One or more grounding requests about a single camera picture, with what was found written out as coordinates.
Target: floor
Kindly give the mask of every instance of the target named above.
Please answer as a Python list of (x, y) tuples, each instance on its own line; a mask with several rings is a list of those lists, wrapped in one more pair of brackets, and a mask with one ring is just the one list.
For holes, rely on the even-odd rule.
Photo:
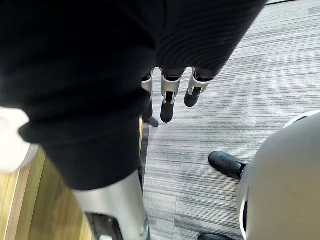
[(220, 150), (249, 162), (291, 118), (320, 109), (320, 1), (266, 6), (219, 76), (193, 108), (180, 84), (173, 120), (160, 121), (161, 74), (153, 77), (153, 116), (144, 126), (144, 200), (152, 240), (196, 240), (200, 232), (241, 240), (238, 182), (213, 170)]

